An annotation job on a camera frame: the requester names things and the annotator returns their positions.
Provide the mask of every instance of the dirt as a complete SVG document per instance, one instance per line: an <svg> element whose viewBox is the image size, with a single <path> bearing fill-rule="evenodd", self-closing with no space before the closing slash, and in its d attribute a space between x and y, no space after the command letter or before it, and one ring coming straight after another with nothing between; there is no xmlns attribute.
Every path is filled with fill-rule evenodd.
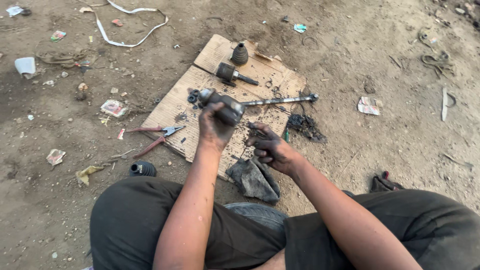
<svg viewBox="0 0 480 270"><path fill-rule="evenodd" d="M14 1L3 3L2 10L10 4ZM118 133L143 122L155 107L155 98L169 91L213 34L259 42L262 53L279 55L288 67L308 78L308 91L318 93L320 99L304 107L328 143L310 142L295 131L290 132L290 142L338 187L366 193L372 177L388 170L390 179L406 188L438 192L480 213L480 152L475 150L480 143L480 34L470 18L455 13L463 2L143 0L133 5L117 1L130 10L159 8L170 18L132 50L106 43L95 16L79 12L86 6L80 1L19 4L33 14L10 18L0 12L2 269L80 270L91 265L91 257L85 254L92 206L105 188L127 176L134 161L131 156L152 142L143 134L125 134L124 140L118 140ZM151 12L127 15L110 5L95 10L109 38L125 44L136 43L163 22L161 15ZM473 13L480 15L478 6ZM281 22L286 14L289 24ZM434 14L451 27L437 23ZM223 20L206 19L211 16ZM122 27L110 23L117 18ZM293 23L306 24L308 29L299 34ZM424 26L432 27L436 45L450 53L455 71L450 79L439 79L419 60L432 53L414 42ZM56 30L67 35L58 43L49 42ZM67 53L85 49L89 57L98 59L92 65L95 69L84 74L78 67L65 69L37 59L37 68L46 72L26 80L17 73L14 60L34 56L39 49ZM63 71L69 74L66 78L60 76ZM42 85L48 80L55 85ZM89 86L85 97L77 93L81 82ZM458 101L448 110L445 122L441 121L443 86ZM111 94L112 87L119 92ZM365 92L372 87L375 93ZM358 112L361 96L381 100L381 115ZM105 126L99 118L106 115L99 107L109 98L128 102L132 110L120 119L110 117ZM46 161L54 148L67 152L55 167ZM90 175L89 186L77 183L76 171L130 149L135 151L126 160L119 158L115 168L107 166ZM473 171L453 163L444 153L472 163ZM142 160L154 163L162 178L178 183L190 166L163 146ZM290 216L314 211L291 179L274 175L282 191L279 210ZM217 181L216 200L256 202L222 180Z"/></svg>

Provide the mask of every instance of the greasy hand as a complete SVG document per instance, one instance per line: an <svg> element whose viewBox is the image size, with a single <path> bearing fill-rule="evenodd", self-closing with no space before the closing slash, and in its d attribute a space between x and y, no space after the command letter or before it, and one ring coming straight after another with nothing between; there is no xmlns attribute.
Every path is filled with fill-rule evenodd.
<svg viewBox="0 0 480 270"><path fill-rule="evenodd" d="M210 103L199 116L200 136L198 144L209 144L215 147L219 153L227 146L232 138L234 127L224 124L215 112L224 107L222 102Z"/></svg>
<svg viewBox="0 0 480 270"><path fill-rule="evenodd" d="M247 140L247 146L255 146L253 154L258 156L260 163L267 163L275 170L291 176L295 171L293 161L303 157L295 151L286 141L280 138L270 127L262 123L250 123L249 128L259 130L265 134L265 138L251 137Z"/></svg>

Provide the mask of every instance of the red-handled pliers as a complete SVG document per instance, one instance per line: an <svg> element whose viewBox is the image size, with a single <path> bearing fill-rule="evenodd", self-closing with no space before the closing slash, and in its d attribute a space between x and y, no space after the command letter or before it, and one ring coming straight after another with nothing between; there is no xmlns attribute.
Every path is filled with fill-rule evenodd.
<svg viewBox="0 0 480 270"><path fill-rule="evenodd" d="M139 128L134 128L134 129L129 129L126 130L125 132L136 132L136 131L150 131L150 132L160 132L160 131L165 131L166 133L163 134L163 136L160 136L155 142L150 144L145 150L142 152L136 154L133 156L134 159L137 157L143 156L144 154L148 153L148 151L152 150L155 146L157 146L160 143L165 142L165 137L170 136L174 134L176 131L186 127L184 126L168 126L166 128L162 128L161 126L158 127L139 127Z"/></svg>

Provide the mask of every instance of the cardboard sheet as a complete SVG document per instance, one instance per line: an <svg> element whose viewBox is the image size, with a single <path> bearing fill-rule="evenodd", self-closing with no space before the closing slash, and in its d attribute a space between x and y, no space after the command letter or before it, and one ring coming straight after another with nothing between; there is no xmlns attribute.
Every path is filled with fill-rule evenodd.
<svg viewBox="0 0 480 270"><path fill-rule="evenodd" d="M195 65L192 65L178 80L142 124L142 127L186 125L186 128L169 136L165 144L179 152L190 162L193 161L198 144L198 116L202 113L200 109L193 110L193 104L187 101L187 97L193 89L215 88L218 93L230 95L242 102L275 98L272 92L274 86L279 87L278 92L281 93L282 97L297 97L307 84L307 78L288 69L281 61L277 59L271 61L255 55L256 46L249 41L245 41L245 47L249 52L249 61L245 66L237 67L237 70L240 74L259 81L260 85L254 86L239 80L235 82L237 87L223 84L215 76L215 72L221 62L233 65L229 59L236 46L237 43L235 42L219 35L213 35L195 60ZM265 83L270 80L272 80L273 86L267 88ZM223 151L218 176L229 181L225 170L237 162L239 158L249 159L252 157L253 148L246 148L244 144L248 137L248 122L263 122L270 125L274 132L280 134L285 129L289 112L294 105L294 103L286 103L276 106L248 107L240 124L237 125L230 143ZM279 108L280 106L283 106L286 112L282 111ZM180 119L183 114L187 116L185 120ZM152 138L160 135L161 133L149 134Z"/></svg>

